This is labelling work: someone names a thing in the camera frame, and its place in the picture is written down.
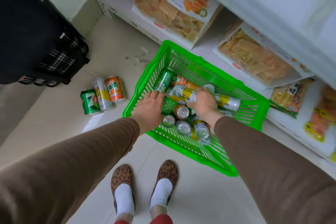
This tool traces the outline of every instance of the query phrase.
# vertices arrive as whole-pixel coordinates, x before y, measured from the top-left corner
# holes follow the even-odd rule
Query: brown sleeve
[[[122,118],[7,167],[0,172],[0,222],[67,222],[138,136],[138,124]]]
[[[336,223],[336,181],[324,171],[233,118],[215,133],[268,224]]]

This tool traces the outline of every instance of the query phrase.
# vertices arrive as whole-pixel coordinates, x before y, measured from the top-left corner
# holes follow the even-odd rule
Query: white floor
[[[159,46],[120,18],[103,16],[87,36],[90,63],[66,86],[47,88],[21,123],[0,147],[0,167],[57,141],[101,126],[122,116],[128,100],[115,109],[85,116],[79,94],[92,88],[95,77],[118,75],[131,98],[138,78]],[[268,121],[263,131],[319,165],[320,158]],[[240,177],[229,178],[201,165],[147,135],[141,136],[122,163],[132,166],[136,182],[133,223],[150,222],[149,198],[157,171],[166,159],[174,160],[180,179],[168,205],[175,223],[265,223]],[[113,170],[69,220],[69,224],[112,224],[115,220],[110,179]]]

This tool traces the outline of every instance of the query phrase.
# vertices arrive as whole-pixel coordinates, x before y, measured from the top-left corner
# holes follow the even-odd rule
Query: plaid pattern
[[[77,36],[73,34],[66,34],[63,33],[60,38],[65,41],[71,48],[75,49],[82,55],[86,55],[87,53],[87,46],[86,44],[79,39]],[[46,71],[57,72],[59,74],[64,74],[74,63],[76,62],[75,59],[70,58],[67,53],[63,50],[53,49],[49,55],[46,57],[45,60],[41,61],[38,64],[38,67],[45,69]],[[28,75],[23,76],[20,78],[19,82],[23,84],[30,84],[34,83],[38,86],[49,86],[54,87],[59,82],[47,82],[42,78],[34,78]]]

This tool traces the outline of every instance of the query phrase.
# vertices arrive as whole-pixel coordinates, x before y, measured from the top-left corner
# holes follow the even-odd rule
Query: shopping basket
[[[246,87],[241,81],[206,62],[202,57],[191,54],[171,41],[164,41],[154,60],[147,65],[135,87],[134,96],[123,112],[123,117],[130,116],[138,101],[146,92],[153,90],[163,67],[172,69],[198,86],[210,83],[215,86],[216,93],[240,99],[241,108],[237,112],[231,111],[233,118],[261,131],[270,106],[269,101]],[[162,112],[169,112],[177,105],[178,103],[166,97]],[[156,141],[227,176],[238,175],[216,138],[212,139],[209,146],[203,146],[187,136],[179,135],[175,128],[166,128],[162,124],[147,134]]]

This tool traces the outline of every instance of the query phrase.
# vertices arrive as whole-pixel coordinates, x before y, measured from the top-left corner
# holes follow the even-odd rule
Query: shoe
[[[168,200],[167,200],[167,205],[168,205],[171,194],[173,193],[174,188],[175,188],[176,183],[177,183],[177,180],[179,179],[179,172],[178,172],[176,164],[173,161],[166,160],[161,165],[161,167],[159,169],[159,172],[157,174],[156,183],[155,183],[155,186],[153,188],[153,192],[152,192],[152,195],[151,195],[150,199],[152,199],[152,196],[153,196],[153,193],[154,193],[154,190],[156,188],[156,185],[157,185],[158,181],[163,179],[163,178],[167,178],[168,180],[170,180],[170,182],[173,185],[173,189],[171,190],[170,195],[169,195]]]
[[[111,191],[113,195],[113,203],[115,208],[115,213],[117,214],[117,202],[116,198],[114,196],[114,193],[118,186],[120,184],[128,184],[132,189],[132,197],[133,197],[133,203],[134,203],[134,211],[135,211],[135,200],[134,200],[134,194],[133,194],[133,171],[132,168],[128,164],[123,164],[113,172],[112,179],[111,179]]]

